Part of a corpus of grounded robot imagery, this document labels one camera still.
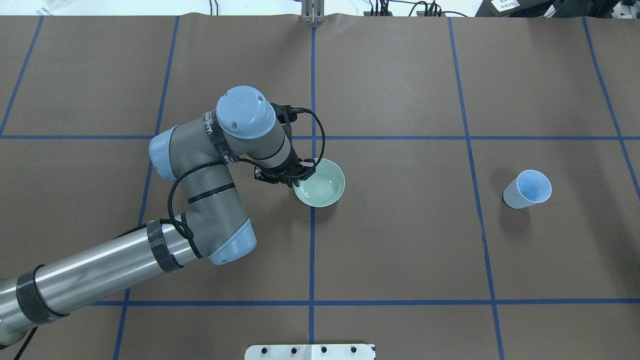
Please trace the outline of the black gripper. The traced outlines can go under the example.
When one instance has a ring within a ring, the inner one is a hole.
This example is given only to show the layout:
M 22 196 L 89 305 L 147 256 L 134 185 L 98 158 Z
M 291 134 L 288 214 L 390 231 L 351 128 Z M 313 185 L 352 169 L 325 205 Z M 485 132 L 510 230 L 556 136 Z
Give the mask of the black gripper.
M 254 180 L 274 185 L 282 183 L 290 188 L 299 187 L 301 182 L 308 180 L 313 175 L 313 169 L 316 166 L 317 159 L 290 156 L 282 165 L 275 168 L 255 166 Z

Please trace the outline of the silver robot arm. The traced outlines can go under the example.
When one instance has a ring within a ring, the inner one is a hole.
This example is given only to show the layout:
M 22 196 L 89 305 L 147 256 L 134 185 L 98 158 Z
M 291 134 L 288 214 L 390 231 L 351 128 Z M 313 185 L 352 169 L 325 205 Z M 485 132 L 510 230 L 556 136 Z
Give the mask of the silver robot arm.
M 229 166 L 247 163 L 259 182 L 292 188 L 319 161 L 302 159 L 291 123 L 312 110 L 268 101 L 251 86 L 220 96 L 215 109 L 150 141 L 151 166 L 171 182 L 167 218 L 147 221 L 107 243 L 1 283 L 1 348 L 28 341 L 50 324 L 135 284 L 209 258 L 225 265 L 254 250 L 256 239 Z

